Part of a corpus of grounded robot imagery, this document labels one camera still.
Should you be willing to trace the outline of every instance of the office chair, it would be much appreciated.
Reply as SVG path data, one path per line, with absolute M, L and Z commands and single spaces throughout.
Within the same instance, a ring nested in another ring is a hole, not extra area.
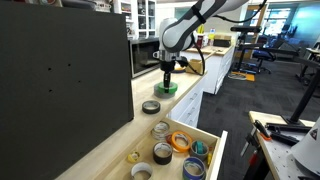
M 258 38 L 259 43 L 266 43 L 268 41 L 268 38 L 265 36 L 261 36 Z M 279 49 L 279 47 L 283 44 L 283 40 L 281 39 L 275 39 L 273 40 L 271 44 L 271 48 Z M 257 58 L 257 61 L 259 62 L 258 65 L 252 66 L 252 68 L 256 69 L 257 73 L 260 73 L 261 70 L 263 71 L 268 71 L 269 74 L 271 74 L 271 70 L 263 67 L 262 63 L 263 61 L 275 61 L 277 59 L 277 56 L 273 53 L 267 52 L 267 51 L 262 51 L 262 50 L 254 50 L 252 53 L 253 58 Z

